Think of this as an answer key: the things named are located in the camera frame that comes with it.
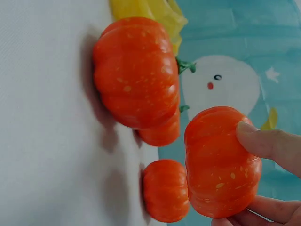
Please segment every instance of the yellow plastic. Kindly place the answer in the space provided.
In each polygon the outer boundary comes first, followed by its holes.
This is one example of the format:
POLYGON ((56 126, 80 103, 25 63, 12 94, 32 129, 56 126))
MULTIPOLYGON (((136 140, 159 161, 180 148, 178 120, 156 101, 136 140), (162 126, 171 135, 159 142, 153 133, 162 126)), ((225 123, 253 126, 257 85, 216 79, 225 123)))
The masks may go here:
POLYGON ((115 20, 142 16, 161 23, 170 35, 175 55, 182 42, 180 31, 188 23, 175 0, 111 0, 115 20))
POLYGON ((266 123, 261 127, 262 130, 274 129, 277 125, 278 114, 274 107, 272 107, 269 111, 269 118, 266 123))

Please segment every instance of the ghost mouth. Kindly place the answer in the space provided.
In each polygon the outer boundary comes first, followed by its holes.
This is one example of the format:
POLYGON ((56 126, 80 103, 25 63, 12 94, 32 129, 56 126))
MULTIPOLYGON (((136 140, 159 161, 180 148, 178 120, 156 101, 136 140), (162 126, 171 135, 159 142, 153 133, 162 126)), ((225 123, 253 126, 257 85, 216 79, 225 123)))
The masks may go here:
POLYGON ((208 87, 208 89, 209 90, 213 90, 213 83, 212 82, 209 82, 208 84, 207 84, 207 87, 208 87))

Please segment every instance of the small pumpkin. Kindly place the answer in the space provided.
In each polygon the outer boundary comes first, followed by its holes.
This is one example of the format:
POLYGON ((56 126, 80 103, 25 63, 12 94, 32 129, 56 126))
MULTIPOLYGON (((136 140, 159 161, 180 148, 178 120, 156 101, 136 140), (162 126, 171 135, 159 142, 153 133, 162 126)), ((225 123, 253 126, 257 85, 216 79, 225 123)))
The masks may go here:
POLYGON ((143 172, 143 196, 147 212, 164 223, 183 219, 189 212, 185 167, 174 160, 158 160, 143 172))

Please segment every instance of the white ghost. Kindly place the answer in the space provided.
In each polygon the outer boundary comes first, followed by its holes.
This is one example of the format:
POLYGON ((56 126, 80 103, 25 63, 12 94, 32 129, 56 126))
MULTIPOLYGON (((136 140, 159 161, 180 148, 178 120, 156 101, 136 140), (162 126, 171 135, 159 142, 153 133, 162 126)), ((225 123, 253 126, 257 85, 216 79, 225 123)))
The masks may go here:
POLYGON ((230 106, 248 115, 260 95, 259 78, 248 64, 229 56, 205 56, 196 61, 196 72, 182 75, 185 104, 191 120, 214 106, 230 106))

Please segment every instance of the green stem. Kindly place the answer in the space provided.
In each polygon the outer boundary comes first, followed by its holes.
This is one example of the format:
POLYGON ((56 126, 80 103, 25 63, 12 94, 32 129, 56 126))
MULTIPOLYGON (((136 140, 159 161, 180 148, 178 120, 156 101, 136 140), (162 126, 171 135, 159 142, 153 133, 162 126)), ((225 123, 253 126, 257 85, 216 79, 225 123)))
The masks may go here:
POLYGON ((190 69, 192 73, 196 72, 196 64, 190 63, 186 61, 182 61, 179 58, 175 58, 178 64, 178 73, 179 75, 182 74, 186 69, 190 69))
POLYGON ((185 112, 189 109, 190 109, 190 107, 188 105, 183 105, 183 106, 179 107, 180 113, 185 112))

